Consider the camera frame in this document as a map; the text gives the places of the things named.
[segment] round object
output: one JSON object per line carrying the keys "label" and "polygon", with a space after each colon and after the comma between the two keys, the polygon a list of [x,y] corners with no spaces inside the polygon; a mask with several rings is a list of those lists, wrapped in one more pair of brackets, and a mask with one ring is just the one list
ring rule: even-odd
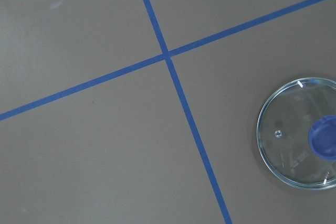
{"label": "round object", "polygon": [[263,160],[288,185],[310,190],[336,186],[336,82],[292,81],[266,101],[257,124]]}

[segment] blue line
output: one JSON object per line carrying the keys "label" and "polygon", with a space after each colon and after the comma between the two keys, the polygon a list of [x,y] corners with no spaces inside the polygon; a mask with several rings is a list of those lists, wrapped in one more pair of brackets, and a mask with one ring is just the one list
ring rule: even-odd
{"label": "blue line", "polygon": [[147,60],[138,62],[136,64],[133,64],[129,67],[125,67],[125,68],[122,68],[122,69],[117,70],[115,72],[108,73],[104,76],[98,77],[96,79],[84,82],[84,83],[79,84],[77,86],[74,86],[72,88],[69,88],[69,89],[60,91],[58,93],[52,94],[48,97],[44,97],[44,98],[39,99],[37,101],[28,103],[28,104],[23,105],[21,107],[18,107],[18,108],[15,108],[13,110],[10,110],[10,111],[7,111],[5,113],[0,114],[0,121],[5,120],[7,118],[11,118],[12,116],[21,114],[21,113],[26,112],[28,110],[32,110],[34,108],[37,108],[37,107],[42,106],[44,104],[47,104],[49,102],[56,101],[56,100],[61,99],[63,97],[67,97],[68,95],[77,93],[77,92],[82,91],[84,89],[91,88],[93,86],[96,86],[98,84],[101,84],[101,83],[109,81],[109,80],[112,80],[112,79],[114,79],[116,77],[119,77],[119,76],[122,76],[124,74],[136,71],[136,70],[144,68],[144,67],[147,67],[151,64],[154,64],[154,63],[162,61],[162,60],[164,60],[164,56],[163,55],[158,55],[158,56],[152,57],[150,59],[147,59]]}
{"label": "blue line", "polygon": [[275,18],[281,17],[283,15],[295,12],[297,10],[306,8],[306,7],[310,6],[310,5],[319,3],[321,1],[324,1],[324,0],[305,0],[303,2],[300,2],[300,3],[294,4],[294,5],[288,6],[288,7],[284,8],[284,9],[278,10],[276,12],[267,14],[265,16],[262,16],[262,17],[259,17],[259,18],[256,18],[256,19],[253,19],[253,20],[248,21],[246,23],[243,23],[241,25],[238,25],[238,26],[232,27],[230,29],[221,31],[221,32],[219,32],[217,34],[210,35],[210,36],[205,37],[203,39],[200,39],[200,40],[194,41],[192,43],[189,43],[189,44],[187,44],[185,46],[173,49],[173,50],[170,51],[170,56],[173,57],[173,56],[182,54],[182,53],[187,52],[189,50],[192,50],[192,49],[195,49],[197,47],[209,44],[211,42],[214,42],[216,40],[225,38],[225,37],[230,36],[232,34],[236,34],[236,33],[240,32],[240,31],[243,31],[243,30],[246,30],[248,28],[260,25],[260,24],[265,23],[267,21],[270,21],[272,19],[275,19]]}
{"label": "blue line", "polygon": [[169,59],[166,58],[166,63],[167,63],[168,69],[169,69],[169,73],[170,73],[170,75],[173,79],[178,97],[181,101],[181,105],[182,105],[182,108],[184,110],[184,114],[187,117],[187,121],[189,123],[191,132],[194,136],[199,154],[201,155],[205,170],[208,174],[210,183],[211,183],[212,188],[214,190],[217,202],[219,204],[222,215],[224,217],[224,220],[227,224],[231,224],[232,223],[231,217],[230,217],[229,212],[227,210],[227,207],[225,205],[224,198],[223,198],[222,192],[220,191],[217,179],[215,177],[215,173],[214,173],[214,171],[211,167],[210,160],[208,158],[208,155],[206,154],[205,147],[203,145],[203,142],[202,142],[201,136],[198,132],[195,120],[193,118],[193,115],[191,113],[191,110],[190,110],[190,107],[188,105],[187,99],[186,99],[185,94],[183,92],[180,80],[178,79],[177,72],[176,72],[176,69],[174,67],[173,61],[170,58]]}
{"label": "blue line", "polygon": [[150,0],[143,0],[143,3],[145,4],[149,19],[151,20],[154,32],[155,32],[157,40],[160,44],[161,51],[163,53],[166,53],[166,52],[168,52],[168,48],[167,48],[166,42],[164,41],[160,26],[159,26],[159,22],[157,21],[157,18],[156,18],[155,12],[153,10],[152,4],[151,4]]}

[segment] transparent round lid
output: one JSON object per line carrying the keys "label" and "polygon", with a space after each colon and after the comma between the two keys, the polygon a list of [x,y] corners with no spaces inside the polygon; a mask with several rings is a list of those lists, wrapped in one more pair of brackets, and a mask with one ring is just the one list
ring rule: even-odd
{"label": "transparent round lid", "polygon": [[336,186],[336,82],[302,78],[281,87],[261,110],[257,141],[283,182],[311,190]]}

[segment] blue round center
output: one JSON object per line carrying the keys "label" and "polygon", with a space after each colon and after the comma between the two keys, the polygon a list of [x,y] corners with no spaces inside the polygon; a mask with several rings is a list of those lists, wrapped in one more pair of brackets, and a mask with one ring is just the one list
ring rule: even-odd
{"label": "blue round center", "polygon": [[316,155],[326,160],[336,160],[336,115],[318,119],[310,128],[308,139]]}

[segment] gray floor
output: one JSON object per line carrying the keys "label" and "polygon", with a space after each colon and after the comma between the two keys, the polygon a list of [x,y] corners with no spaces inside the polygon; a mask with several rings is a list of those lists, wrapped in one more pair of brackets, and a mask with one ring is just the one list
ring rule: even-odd
{"label": "gray floor", "polygon": [[[150,0],[169,50],[304,0]],[[333,223],[336,189],[279,181],[256,145],[266,99],[336,80],[336,0],[172,58],[233,223]],[[0,0],[3,224],[224,223],[143,0]]]}

